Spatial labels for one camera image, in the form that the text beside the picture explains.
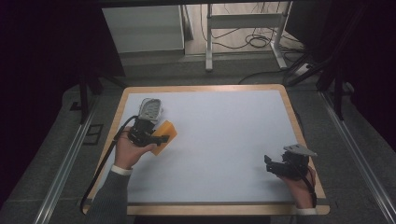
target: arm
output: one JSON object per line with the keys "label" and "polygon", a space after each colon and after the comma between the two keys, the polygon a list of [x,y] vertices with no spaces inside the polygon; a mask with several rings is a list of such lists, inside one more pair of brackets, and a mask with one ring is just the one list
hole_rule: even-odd
{"label": "arm", "polygon": [[[308,187],[303,180],[292,180],[285,176],[278,176],[288,186],[290,193],[296,203],[297,208],[297,223],[320,223],[317,216],[317,210],[313,206],[312,198],[309,193]],[[316,184],[316,171],[308,166],[308,174],[306,179],[313,187]]]}
{"label": "arm", "polygon": [[156,147],[155,144],[137,147],[127,136],[126,127],[116,145],[114,165],[107,175],[105,184],[96,193],[85,223],[126,223],[127,187],[135,165],[140,157]]}

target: orange part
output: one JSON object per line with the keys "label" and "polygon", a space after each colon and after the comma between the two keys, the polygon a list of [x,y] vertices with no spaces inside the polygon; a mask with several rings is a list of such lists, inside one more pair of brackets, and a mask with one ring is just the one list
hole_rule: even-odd
{"label": "orange part", "polygon": [[162,135],[169,135],[169,139],[167,143],[161,143],[160,146],[156,147],[155,149],[151,150],[151,152],[158,156],[158,154],[163,151],[163,149],[176,137],[177,132],[175,127],[171,122],[166,120],[151,136],[162,136]]}

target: human hand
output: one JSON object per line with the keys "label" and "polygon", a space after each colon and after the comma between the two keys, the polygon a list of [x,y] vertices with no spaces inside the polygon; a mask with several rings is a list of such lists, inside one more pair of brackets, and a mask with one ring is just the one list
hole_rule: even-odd
{"label": "human hand", "polygon": [[[314,188],[316,184],[316,171],[308,166],[308,173],[306,174],[306,179],[309,181],[311,186]],[[303,208],[313,208],[314,204],[312,202],[311,194],[309,193],[308,186],[305,182],[300,180],[293,180],[285,176],[278,176],[285,184],[288,186],[291,195],[296,202],[296,207],[299,209]]]}
{"label": "human hand", "polygon": [[128,132],[131,127],[125,127],[122,131],[116,145],[116,159],[114,165],[124,169],[130,170],[135,165],[141,156],[156,147],[155,144],[150,144],[145,147],[138,147],[128,138]]}

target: wooden frame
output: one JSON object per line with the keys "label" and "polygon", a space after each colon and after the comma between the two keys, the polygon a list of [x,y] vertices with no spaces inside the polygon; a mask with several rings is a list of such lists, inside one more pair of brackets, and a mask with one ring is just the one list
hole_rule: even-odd
{"label": "wooden frame", "polygon": [[[121,96],[120,104],[113,119],[104,150],[100,161],[106,154],[106,150],[111,144],[112,137],[116,134],[120,119],[124,111],[125,103],[130,93],[150,93],[150,92],[184,92],[184,91],[279,91],[289,115],[291,126],[294,130],[298,143],[306,146],[303,134],[300,130],[297,118],[294,115],[291,107],[290,99],[286,93],[285,88],[282,85],[271,84],[271,85],[224,85],[224,86],[168,86],[168,87],[131,87],[126,88]],[[90,192],[88,199],[92,199],[96,189],[98,181],[95,183],[92,191]],[[320,180],[317,176],[315,185],[318,199],[321,202],[326,201],[323,188]],[[89,205],[84,205],[84,211],[88,211]],[[326,215],[330,212],[330,206],[327,204],[319,203],[317,206],[319,215]],[[210,205],[134,205],[128,206],[128,215],[145,215],[145,216],[265,216],[265,215],[293,215],[295,214],[294,204],[284,203],[271,203],[271,204],[210,204]]]}

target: wooden table edge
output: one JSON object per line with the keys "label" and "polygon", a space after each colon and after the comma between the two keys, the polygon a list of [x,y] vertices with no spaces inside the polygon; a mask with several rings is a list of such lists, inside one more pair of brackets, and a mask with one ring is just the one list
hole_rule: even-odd
{"label": "wooden table edge", "polygon": [[[102,151],[101,158],[99,160],[99,163],[102,161],[103,157],[106,154],[107,149],[109,148],[113,136],[116,134],[119,125],[120,125],[120,118],[122,116],[122,113],[124,111],[124,107],[126,104],[126,101],[128,99],[128,96],[130,93],[151,93],[151,92],[184,92],[184,91],[279,91],[283,103],[285,105],[286,111],[288,113],[290,123],[292,126],[292,129],[294,130],[294,133],[296,135],[297,142],[306,146],[306,142],[304,140],[303,134],[301,132],[300,126],[298,124],[297,118],[294,114],[293,108],[291,106],[291,102],[289,99],[289,96],[287,95],[286,89],[284,86],[279,85],[279,84],[262,84],[262,85],[215,85],[215,86],[161,86],[161,87],[129,87],[126,88],[122,96],[120,98],[120,103],[117,108],[116,114],[113,119],[113,123],[111,125],[111,128],[109,130],[104,149]],[[315,169],[315,165],[312,162],[312,160],[309,162],[309,165]],[[101,174],[99,175],[99,178],[95,182],[89,196],[88,200],[92,199],[98,185],[98,180],[100,180],[103,171],[101,171]],[[320,183],[320,180],[317,176],[317,181],[315,185],[315,191],[318,195],[319,199],[326,199],[325,193],[323,191],[323,187]],[[273,205],[273,204],[261,204],[261,205],[182,205],[177,207],[176,205],[141,205],[141,206],[128,206],[128,215],[153,215],[153,214],[162,214],[162,215],[183,215],[183,214],[189,214],[191,213],[192,215],[210,215],[212,213],[213,206],[216,206],[217,208],[222,208],[223,210],[229,210],[229,211],[234,211],[235,213],[238,213],[238,210],[234,210],[234,208],[239,208],[246,210],[246,208],[254,210],[255,214],[251,215],[271,215],[269,213],[272,213],[272,215],[292,215],[294,214],[293,208],[294,205],[288,204],[282,204],[282,205]],[[84,205],[84,212],[88,211],[89,205],[85,204]],[[263,209],[261,212],[256,211],[257,208]],[[317,206],[318,214],[319,215],[326,215],[330,212],[330,206],[329,205],[318,205]],[[219,209],[216,209],[216,211],[219,214],[227,214],[230,215],[231,212],[227,211],[219,211]]]}

